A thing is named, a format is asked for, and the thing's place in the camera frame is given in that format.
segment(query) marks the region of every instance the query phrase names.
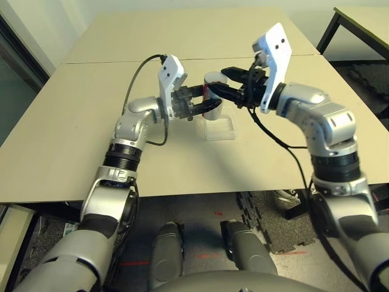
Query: white table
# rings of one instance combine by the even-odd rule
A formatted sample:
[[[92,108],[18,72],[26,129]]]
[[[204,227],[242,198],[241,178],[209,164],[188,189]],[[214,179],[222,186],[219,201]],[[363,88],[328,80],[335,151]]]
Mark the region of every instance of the white table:
[[[277,22],[293,55],[318,54],[279,8],[146,10],[96,17],[64,63],[143,61],[154,54],[181,60],[252,57],[251,44]]]
[[[0,292],[7,286],[31,218],[31,212],[9,208],[0,224]]]
[[[186,85],[200,84],[208,71],[248,68],[252,58],[183,61]],[[0,148],[0,201],[83,200],[93,182],[121,114],[137,62],[66,64],[47,82]],[[131,99],[158,94],[158,62],[145,66]],[[287,82],[327,91],[357,119],[362,170],[369,182],[389,182],[389,134],[354,91],[319,55],[293,56]],[[139,166],[141,196],[301,188],[290,155],[234,108],[238,138],[205,141],[202,118],[178,120],[165,146],[147,145]],[[300,130],[274,114],[263,122],[282,140],[304,145]],[[162,140],[162,129],[151,139]],[[296,150],[306,176],[312,173],[306,150]]]
[[[334,7],[334,10],[334,17],[317,45],[321,54],[342,25],[389,60],[389,7]]]

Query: clear plastic container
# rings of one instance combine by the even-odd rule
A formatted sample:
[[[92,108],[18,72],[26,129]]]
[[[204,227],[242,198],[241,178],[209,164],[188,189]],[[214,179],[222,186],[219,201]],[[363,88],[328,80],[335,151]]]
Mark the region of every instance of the clear plastic container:
[[[231,106],[225,106],[217,120],[204,119],[204,136],[207,141],[234,140],[238,137],[236,115]]]

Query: white wall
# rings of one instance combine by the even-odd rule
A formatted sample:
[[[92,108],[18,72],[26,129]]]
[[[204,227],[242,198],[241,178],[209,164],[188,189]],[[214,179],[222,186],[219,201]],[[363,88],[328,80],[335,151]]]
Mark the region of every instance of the white wall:
[[[279,6],[316,46],[341,5],[388,6],[388,0],[0,0],[0,10],[49,73],[58,67],[93,18],[101,12],[198,7]],[[381,57],[351,33],[340,28],[329,45],[329,60],[367,60]]]

